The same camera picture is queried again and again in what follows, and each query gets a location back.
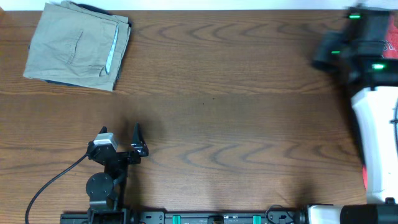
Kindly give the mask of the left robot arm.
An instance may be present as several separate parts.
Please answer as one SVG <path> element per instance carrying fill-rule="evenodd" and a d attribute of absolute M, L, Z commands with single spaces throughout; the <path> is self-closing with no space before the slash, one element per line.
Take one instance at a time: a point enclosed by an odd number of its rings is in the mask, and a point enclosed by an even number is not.
<path fill-rule="evenodd" d="M 128 167 L 149 155 L 139 123 L 134 126 L 131 147 L 130 151 L 118 152 L 114 134 L 105 126 L 88 143 L 88 158 L 104 166 L 103 172 L 92 175 L 86 183 L 89 223 L 139 223 L 139 215 L 124 206 Z"/>

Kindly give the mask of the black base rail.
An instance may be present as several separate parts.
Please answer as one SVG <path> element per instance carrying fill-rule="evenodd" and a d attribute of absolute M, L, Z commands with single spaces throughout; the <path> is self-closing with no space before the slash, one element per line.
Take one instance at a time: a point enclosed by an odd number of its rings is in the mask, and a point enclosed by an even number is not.
<path fill-rule="evenodd" d="M 257 213 L 189 213 L 189 212 L 141 212 L 141 213 L 64 213 L 61 224 L 125 223 L 125 224 L 308 224 L 308 215 L 302 210 L 272 208 Z"/>

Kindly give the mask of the red printed t-shirt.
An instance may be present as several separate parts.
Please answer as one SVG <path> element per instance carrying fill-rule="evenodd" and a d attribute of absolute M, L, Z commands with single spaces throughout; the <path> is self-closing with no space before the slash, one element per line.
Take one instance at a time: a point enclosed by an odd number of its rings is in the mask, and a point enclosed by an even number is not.
<path fill-rule="evenodd" d="M 390 24 L 385 39 L 385 49 L 383 51 L 385 58 L 397 59 L 397 27 L 395 26 L 395 18 L 390 18 Z"/>

